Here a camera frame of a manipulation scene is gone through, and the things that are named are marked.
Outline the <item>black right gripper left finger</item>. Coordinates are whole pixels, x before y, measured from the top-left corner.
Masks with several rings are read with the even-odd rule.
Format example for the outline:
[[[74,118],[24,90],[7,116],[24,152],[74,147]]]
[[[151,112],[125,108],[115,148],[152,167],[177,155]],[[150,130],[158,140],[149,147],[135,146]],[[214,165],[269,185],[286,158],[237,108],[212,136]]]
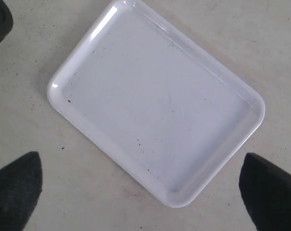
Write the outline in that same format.
[[[42,192],[38,152],[28,152],[0,169],[0,231],[22,231]]]

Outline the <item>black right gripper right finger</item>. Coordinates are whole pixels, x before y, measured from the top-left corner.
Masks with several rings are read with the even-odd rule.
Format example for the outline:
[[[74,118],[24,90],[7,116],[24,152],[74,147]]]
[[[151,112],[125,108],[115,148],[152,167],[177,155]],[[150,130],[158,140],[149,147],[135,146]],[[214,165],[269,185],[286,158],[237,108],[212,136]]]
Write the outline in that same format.
[[[247,153],[239,189],[258,231],[291,231],[291,174],[255,153]]]

